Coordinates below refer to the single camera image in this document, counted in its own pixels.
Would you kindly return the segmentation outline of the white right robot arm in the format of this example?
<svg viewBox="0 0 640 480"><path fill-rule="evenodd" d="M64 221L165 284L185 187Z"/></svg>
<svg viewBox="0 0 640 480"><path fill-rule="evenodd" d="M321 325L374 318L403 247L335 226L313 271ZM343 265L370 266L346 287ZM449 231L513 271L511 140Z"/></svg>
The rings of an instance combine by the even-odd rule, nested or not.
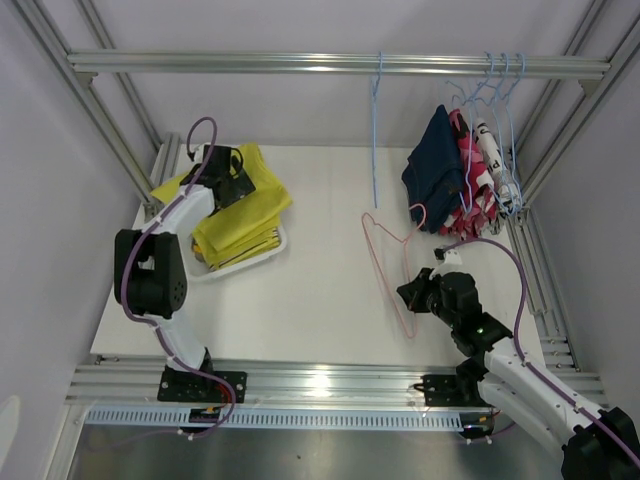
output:
<svg viewBox="0 0 640 480"><path fill-rule="evenodd" d="M515 334L483 309L471 275L424 268L397 292L409 311L450 328L466 358L456 368L460 400L505 413L559 461L565 479L638 478L639 438L630 416L604 409L527 359Z"/></svg>

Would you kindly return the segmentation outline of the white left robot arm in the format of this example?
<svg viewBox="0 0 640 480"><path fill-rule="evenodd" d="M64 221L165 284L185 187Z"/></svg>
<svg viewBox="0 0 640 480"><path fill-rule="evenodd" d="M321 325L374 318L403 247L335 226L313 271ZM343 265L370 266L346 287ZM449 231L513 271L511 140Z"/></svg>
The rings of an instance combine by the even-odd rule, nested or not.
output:
<svg viewBox="0 0 640 480"><path fill-rule="evenodd" d="M177 184L160 212L138 229L122 229L115 237L114 295L125 316L148 326L167 360L183 373L180 388L203 401L216 378L205 370L210 359L186 318L188 280L181 243L206 219L246 199L256 187L237 147L203 147L202 161Z"/></svg>

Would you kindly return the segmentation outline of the pink wire hanger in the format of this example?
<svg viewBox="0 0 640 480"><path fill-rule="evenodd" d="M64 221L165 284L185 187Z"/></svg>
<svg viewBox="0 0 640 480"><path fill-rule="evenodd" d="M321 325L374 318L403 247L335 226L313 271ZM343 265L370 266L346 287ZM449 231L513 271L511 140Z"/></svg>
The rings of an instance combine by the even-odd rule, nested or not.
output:
<svg viewBox="0 0 640 480"><path fill-rule="evenodd" d="M382 263L380 262L379 256L378 256L377 251L376 251L375 246L374 246L374 242L372 240L372 235L371 235L371 233L369 231L369 228L368 228L368 222L370 222L373 227L380 228L392 240L394 240L396 243L399 243L399 244L402 245L402 247L403 247L403 265L404 265L405 276L406 276L407 280L410 280L411 279L411 272L410 272L410 267L409 267L409 244L410 244L412 238L416 235L416 233L419 232L421 230L421 228L426 225L426 220L427 220L427 210L426 210L426 208L425 208L425 206L423 204L421 204L421 203L412 204L409 207L409 211L413 212L414 210L419 210L421 212L421 214L422 214L422 218L418 222L418 224L411 230L411 232L404 238L400 238L400 237L396 236L393 232L391 232L389 229L387 229L382 223L378 222L369 212L364 212L361 215L361 226L362 226L365 242L366 242L369 254L371 256L374 269L376 271L376 275L382 281L382 285L384 287L384 292L385 292L387 298L391 301L391 305L393 307L395 317L398 320L399 325L400 325L405 337L408 340L413 340L418 334L418 323L417 323L417 320L414 320L412 328L409 328L409 326L408 326L408 324L407 324L407 322L405 320L405 317L403 316L403 314L400 311L399 304L398 304L398 302L396 300L396 293L392 292L390 282L389 282L389 280L387 278L387 275L386 275L386 273L384 271Z"/></svg>

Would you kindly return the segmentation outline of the lime green trousers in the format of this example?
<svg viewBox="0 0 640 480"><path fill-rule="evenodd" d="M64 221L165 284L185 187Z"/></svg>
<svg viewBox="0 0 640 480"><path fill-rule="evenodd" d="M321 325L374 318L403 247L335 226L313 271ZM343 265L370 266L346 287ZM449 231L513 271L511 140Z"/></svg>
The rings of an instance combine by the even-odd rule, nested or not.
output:
<svg viewBox="0 0 640 480"><path fill-rule="evenodd" d="M154 234L175 234L190 250L195 240L207 266L221 269L227 262L239 261L240 255L249 256L252 249L258 253L275 246L272 231L281 225L280 215L291 206L292 199L267 168L259 147L244 144L236 148L244 156L245 170L256 190L228 208L216 208L213 191L202 178L211 156L203 156L205 145L187 150L194 161L189 170L152 191L152 196L165 205L156 218L159 228Z"/></svg>

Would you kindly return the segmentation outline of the dark blue denim trousers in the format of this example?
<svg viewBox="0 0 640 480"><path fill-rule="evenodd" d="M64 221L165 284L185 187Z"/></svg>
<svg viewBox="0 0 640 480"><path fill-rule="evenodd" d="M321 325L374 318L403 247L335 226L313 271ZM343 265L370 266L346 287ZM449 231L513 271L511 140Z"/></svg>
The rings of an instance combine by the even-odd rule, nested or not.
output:
<svg viewBox="0 0 640 480"><path fill-rule="evenodd" d="M401 180L405 185L410 215L421 229L437 233L461 206L463 173L460 152L449 122L439 105L407 159Z"/></svg>

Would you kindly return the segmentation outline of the yellow grey camouflage trousers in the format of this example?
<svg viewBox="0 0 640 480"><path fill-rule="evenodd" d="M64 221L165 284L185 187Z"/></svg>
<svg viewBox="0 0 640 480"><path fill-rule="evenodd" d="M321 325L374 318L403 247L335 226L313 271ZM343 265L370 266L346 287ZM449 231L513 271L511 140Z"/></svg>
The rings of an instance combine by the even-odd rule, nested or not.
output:
<svg viewBox="0 0 640 480"><path fill-rule="evenodd" d="M192 240L191 242L191 251L198 262L206 263L206 259L203 256L202 249L195 240Z"/></svg>

